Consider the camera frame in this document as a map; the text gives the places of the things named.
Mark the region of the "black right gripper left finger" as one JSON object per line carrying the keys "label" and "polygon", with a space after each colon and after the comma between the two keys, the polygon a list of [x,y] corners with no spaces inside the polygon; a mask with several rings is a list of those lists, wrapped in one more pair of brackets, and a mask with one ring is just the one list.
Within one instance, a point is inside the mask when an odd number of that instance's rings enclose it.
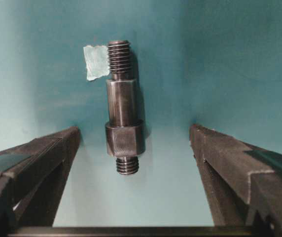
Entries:
{"label": "black right gripper left finger", "polygon": [[72,126],[0,151],[0,237],[53,225],[79,144]]}

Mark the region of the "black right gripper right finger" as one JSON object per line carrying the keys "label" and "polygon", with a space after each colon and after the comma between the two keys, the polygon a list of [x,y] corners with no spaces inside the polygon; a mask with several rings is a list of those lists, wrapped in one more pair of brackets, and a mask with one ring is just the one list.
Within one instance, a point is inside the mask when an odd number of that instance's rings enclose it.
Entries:
{"label": "black right gripper right finger", "polygon": [[198,124],[189,137],[214,224],[282,237],[282,154]]}

